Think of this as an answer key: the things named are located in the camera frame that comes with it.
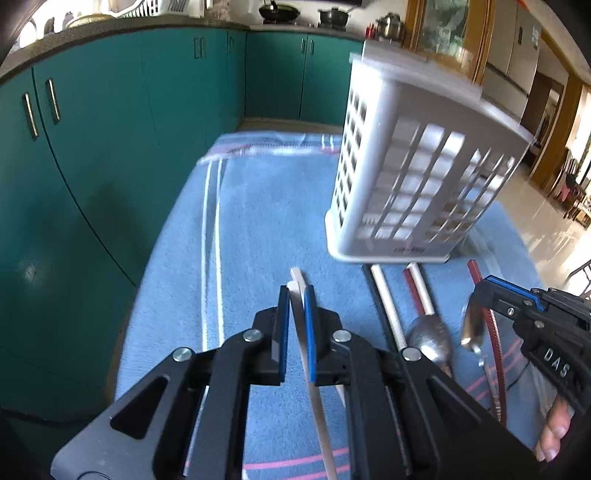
teal cabinet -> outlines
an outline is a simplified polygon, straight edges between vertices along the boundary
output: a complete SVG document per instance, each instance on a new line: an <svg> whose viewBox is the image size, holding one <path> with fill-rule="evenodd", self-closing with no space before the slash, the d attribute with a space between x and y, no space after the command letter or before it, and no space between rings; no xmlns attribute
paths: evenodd
<svg viewBox="0 0 591 480"><path fill-rule="evenodd" d="M349 81L350 53L360 53L363 44L342 38L308 35L300 120L343 125Z"/></svg>
<svg viewBox="0 0 591 480"><path fill-rule="evenodd" d="M226 31L166 28L141 33L145 77L156 137L167 157L173 200L195 162L224 131Z"/></svg>
<svg viewBox="0 0 591 480"><path fill-rule="evenodd" d="M224 130L237 129L244 119L246 32L228 30L228 86L223 114L228 119Z"/></svg>
<svg viewBox="0 0 591 480"><path fill-rule="evenodd" d="M148 101L140 39L140 33L103 38L34 66L44 126L65 181L136 285L183 183L181 174L171 174L178 155L157 135L155 123L173 119L160 118L164 114ZM172 54L175 48L168 47ZM158 87L171 103L185 101L182 85ZM186 134L183 121L174 120L179 135Z"/></svg>
<svg viewBox="0 0 591 480"><path fill-rule="evenodd" d="M300 117L307 34L254 32L246 38L246 116Z"/></svg>
<svg viewBox="0 0 591 480"><path fill-rule="evenodd" d="M107 402L135 289L63 181L31 69L0 86L0 105L0 405L56 420L84 416ZM41 427L21 427L30 438L42 435ZM30 447L47 460L75 433L68 432Z"/></svg>

human hand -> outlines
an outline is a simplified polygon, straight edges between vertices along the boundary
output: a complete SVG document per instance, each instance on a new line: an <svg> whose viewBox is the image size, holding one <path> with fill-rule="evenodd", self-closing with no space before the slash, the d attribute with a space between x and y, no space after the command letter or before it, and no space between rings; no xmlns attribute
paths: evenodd
<svg viewBox="0 0 591 480"><path fill-rule="evenodd" d="M554 404L546 417L546 424L535 446L535 457L539 462L551 462L560 451L560 441L569 431L570 419L574 410L560 395L556 395Z"/></svg>

basket base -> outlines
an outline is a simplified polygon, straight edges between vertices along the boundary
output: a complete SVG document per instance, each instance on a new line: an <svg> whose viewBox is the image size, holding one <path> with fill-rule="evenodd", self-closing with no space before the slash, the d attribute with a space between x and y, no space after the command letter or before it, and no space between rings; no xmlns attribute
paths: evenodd
<svg viewBox="0 0 591 480"><path fill-rule="evenodd" d="M376 263L409 263L409 262L417 262L417 263L445 263L449 260L449 255L445 255L443 257L419 257L415 255L392 255L390 257L379 257L376 255L366 255L366 256L353 256L353 255L344 255L340 253L336 249L335 245L335 228L332 222L332 215L330 211L326 212L324 216L324 228L326 230L326 246L329 249L330 256L333 257L335 260L340 262L348 262L348 263L368 263L368 264L376 264Z"/></svg>

black pot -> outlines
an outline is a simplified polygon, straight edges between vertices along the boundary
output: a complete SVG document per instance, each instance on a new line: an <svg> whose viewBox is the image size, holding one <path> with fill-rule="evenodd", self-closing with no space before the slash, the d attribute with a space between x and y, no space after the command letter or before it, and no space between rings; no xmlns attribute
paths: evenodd
<svg viewBox="0 0 591 480"><path fill-rule="evenodd" d="M270 5L263 5L259 8L261 17L269 22L289 23L300 16L300 11L291 5L276 4L271 0Z"/></svg>
<svg viewBox="0 0 591 480"><path fill-rule="evenodd" d="M327 25L334 25L335 27L344 27L349 20L349 12L356 7L347 10L346 12L339 10L336 7L330 10L318 10L320 13L320 23Z"/></svg>

dish rack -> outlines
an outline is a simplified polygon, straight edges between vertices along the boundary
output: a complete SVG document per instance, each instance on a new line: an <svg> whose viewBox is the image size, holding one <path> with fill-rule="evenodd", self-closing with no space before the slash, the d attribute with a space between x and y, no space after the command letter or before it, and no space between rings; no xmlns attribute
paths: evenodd
<svg viewBox="0 0 591 480"><path fill-rule="evenodd" d="M367 42L351 61L329 252L349 262L445 262L533 137L433 64Z"/></svg>
<svg viewBox="0 0 591 480"><path fill-rule="evenodd" d="M186 15L189 0L138 0L119 12L118 18L157 17L164 14Z"/></svg>

